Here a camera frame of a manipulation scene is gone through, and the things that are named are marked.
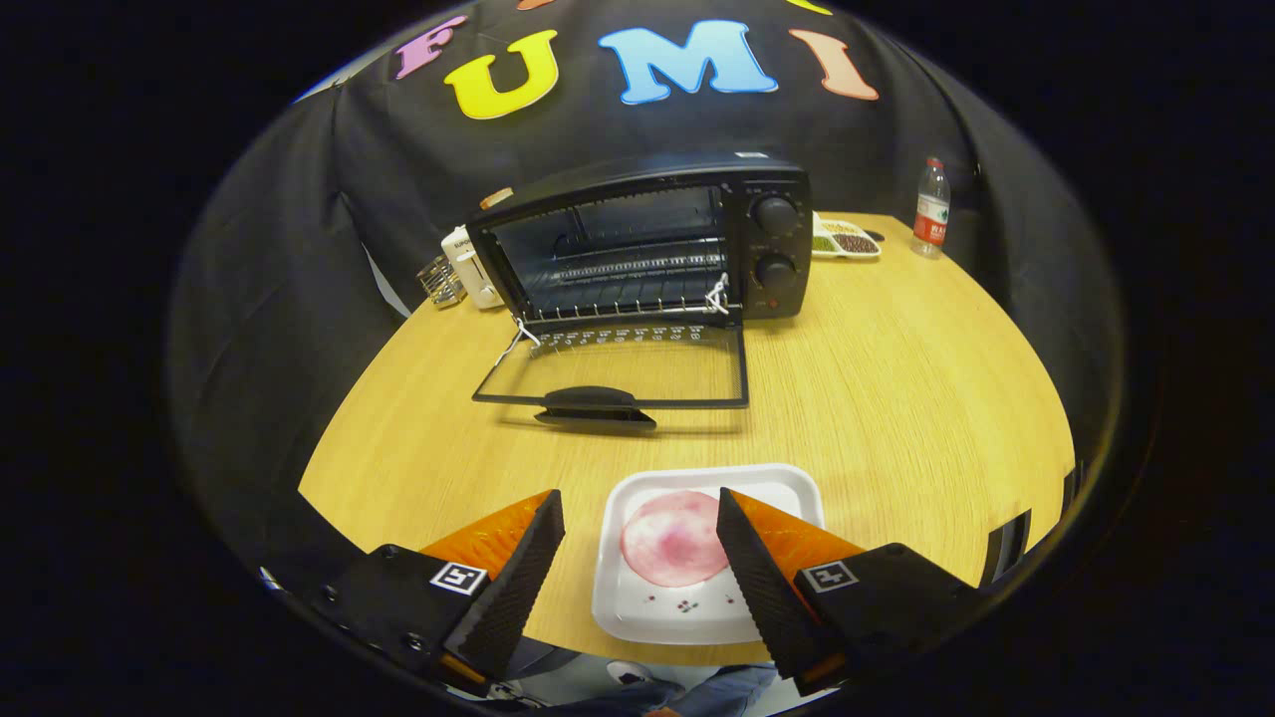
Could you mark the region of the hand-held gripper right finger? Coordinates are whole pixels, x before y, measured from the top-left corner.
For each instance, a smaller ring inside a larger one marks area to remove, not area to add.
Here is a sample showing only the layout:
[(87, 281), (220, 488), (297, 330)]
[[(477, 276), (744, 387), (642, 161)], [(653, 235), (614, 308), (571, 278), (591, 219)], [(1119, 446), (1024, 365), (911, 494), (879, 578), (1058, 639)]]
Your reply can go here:
[(728, 487), (717, 536), (778, 674), (802, 695), (901, 672), (992, 605), (907, 545), (861, 549)]

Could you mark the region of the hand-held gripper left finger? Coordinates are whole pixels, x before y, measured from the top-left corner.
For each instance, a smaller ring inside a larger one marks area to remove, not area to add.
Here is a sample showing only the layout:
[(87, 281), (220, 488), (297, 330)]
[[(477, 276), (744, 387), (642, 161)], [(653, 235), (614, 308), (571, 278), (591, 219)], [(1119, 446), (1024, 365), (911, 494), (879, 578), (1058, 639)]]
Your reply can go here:
[(550, 489), (425, 549), (317, 546), (263, 566), (261, 582), (374, 667), (483, 697), (516, 675), (518, 648), (565, 535), (562, 495)]

